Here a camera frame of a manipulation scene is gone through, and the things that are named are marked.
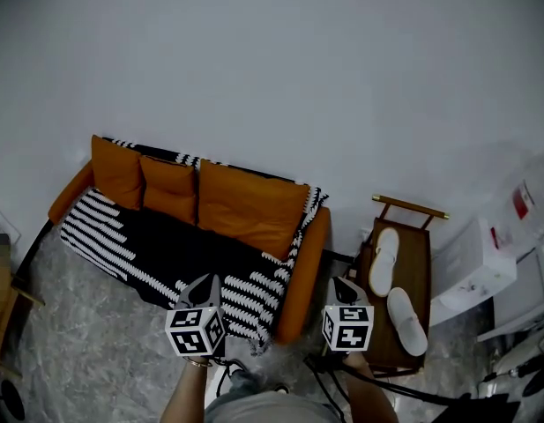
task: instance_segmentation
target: sofa armrest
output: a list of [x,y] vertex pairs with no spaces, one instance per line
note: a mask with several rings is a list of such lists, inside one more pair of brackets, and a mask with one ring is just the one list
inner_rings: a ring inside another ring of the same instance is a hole
[[275,333],[275,341],[280,345],[291,343],[301,335],[330,226],[331,211],[321,207],[307,228],[289,281],[286,300]]
[[89,161],[82,167],[81,171],[71,179],[71,182],[63,189],[60,196],[56,198],[56,201],[54,201],[50,210],[48,210],[48,218],[55,225],[58,224],[76,198],[83,193],[86,188],[92,187],[94,184],[95,180],[93,178],[92,162]]

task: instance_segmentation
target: gray floor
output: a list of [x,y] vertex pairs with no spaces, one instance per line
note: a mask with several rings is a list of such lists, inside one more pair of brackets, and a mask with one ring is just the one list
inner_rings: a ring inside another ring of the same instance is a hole
[[[326,265],[323,283],[343,267]],[[27,421],[158,421],[183,368],[164,333],[165,311],[67,249],[56,229],[33,261],[30,286],[47,305],[30,310],[4,355],[23,375],[15,383]],[[316,307],[321,301],[317,296]],[[431,329],[425,368],[399,383],[451,397],[474,394],[496,348],[475,343],[488,325],[488,311],[479,307]],[[263,384],[284,382],[296,394],[325,402],[302,364],[304,354],[320,346],[317,325],[311,327],[297,345],[274,346],[259,357],[250,355],[245,341],[229,339],[227,356],[241,359]],[[524,384],[507,379],[503,389],[514,386],[519,394]],[[329,390],[342,404],[333,385]],[[430,422],[443,409],[408,397],[390,399],[402,423]],[[534,421],[543,406],[544,394],[525,400],[517,421]]]

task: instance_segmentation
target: white slipper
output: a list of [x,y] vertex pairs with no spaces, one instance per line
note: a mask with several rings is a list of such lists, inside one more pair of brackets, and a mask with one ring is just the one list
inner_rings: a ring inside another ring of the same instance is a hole
[[387,297],[387,311],[405,350],[414,357],[422,356],[428,348],[427,336],[405,290],[391,290]]
[[391,227],[386,227],[377,237],[376,258],[369,268],[369,288],[384,298],[393,283],[393,266],[399,252],[399,234]]

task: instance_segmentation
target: white wall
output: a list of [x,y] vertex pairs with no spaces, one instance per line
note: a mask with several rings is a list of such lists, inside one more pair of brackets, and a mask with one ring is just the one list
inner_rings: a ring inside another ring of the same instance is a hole
[[544,0],[0,0],[0,208],[20,258],[92,133],[372,193],[442,246],[544,149]]

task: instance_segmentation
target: person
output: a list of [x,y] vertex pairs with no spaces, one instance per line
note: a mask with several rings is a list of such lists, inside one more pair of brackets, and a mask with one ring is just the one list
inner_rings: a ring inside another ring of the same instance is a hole
[[[276,391],[262,392],[247,371],[231,374],[231,390],[215,399],[206,410],[207,362],[191,358],[177,383],[160,423],[339,423],[339,416],[325,405],[304,397]],[[373,377],[361,352],[351,352],[344,360],[358,373]],[[354,423],[397,423],[397,415],[384,392],[374,384],[346,375]]]

